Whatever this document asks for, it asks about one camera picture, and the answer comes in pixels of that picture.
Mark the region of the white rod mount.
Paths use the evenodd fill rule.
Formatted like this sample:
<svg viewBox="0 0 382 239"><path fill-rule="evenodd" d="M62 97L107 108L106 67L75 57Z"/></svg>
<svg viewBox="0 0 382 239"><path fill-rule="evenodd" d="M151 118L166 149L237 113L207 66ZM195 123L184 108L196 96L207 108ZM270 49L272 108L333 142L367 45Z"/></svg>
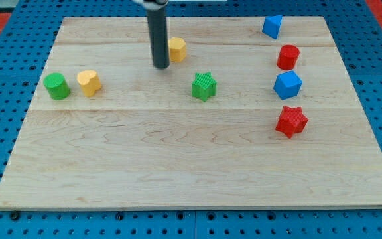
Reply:
<svg viewBox="0 0 382 239"><path fill-rule="evenodd" d="M140 5L166 5L169 0L133 0Z"/></svg>

